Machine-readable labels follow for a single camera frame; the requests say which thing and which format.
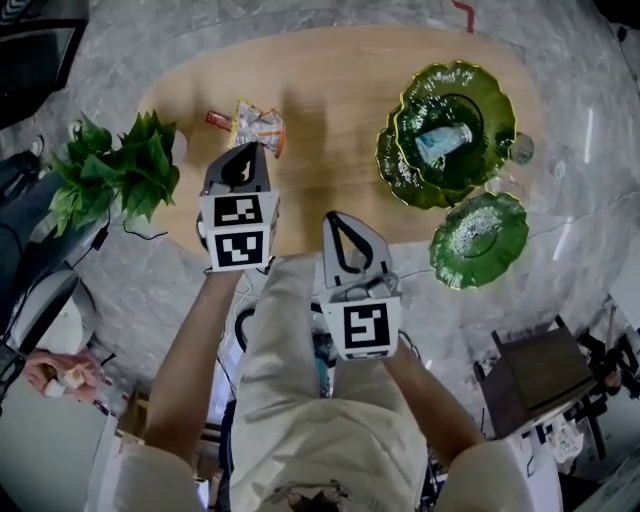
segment wooden chair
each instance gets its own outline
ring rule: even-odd
[[[508,343],[493,331],[500,359],[486,376],[473,365],[499,439],[564,412],[595,384],[575,338],[560,316],[555,322],[557,329]]]

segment red mark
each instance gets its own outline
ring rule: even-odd
[[[453,5],[455,5],[458,9],[462,9],[467,12],[467,32],[469,34],[473,34],[473,23],[475,21],[476,13],[473,11],[473,7],[467,4],[463,4],[462,2],[457,2],[456,0],[451,0]]]

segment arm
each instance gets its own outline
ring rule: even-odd
[[[395,355],[384,364],[443,465],[449,466],[463,451],[484,442],[462,405],[406,344],[399,343]]]
[[[206,423],[218,345],[241,275],[207,277],[151,389],[145,443],[189,465]]]

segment green glass bowl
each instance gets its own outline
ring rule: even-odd
[[[472,197],[453,209],[433,235],[431,266],[450,288],[482,286],[518,259],[528,234],[527,212],[512,195]]]
[[[378,134],[376,144],[376,162],[383,180],[391,187],[391,193],[405,204],[428,210],[434,206],[446,208],[454,206],[464,199],[474,187],[455,192],[444,193],[438,187],[425,182],[418,171],[410,169],[402,158],[396,144],[396,131],[393,119],[400,111],[400,105],[387,117],[387,126]]]
[[[433,64],[414,75],[400,95],[396,114],[396,143],[407,165],[443,190],[459,191],[493,178],[509,158],[516,138],[511,100],[498,81],[480,66],[454,61]],[[472,142],[439,158],[424,162],[418,135],[455,123],[466,124]]]

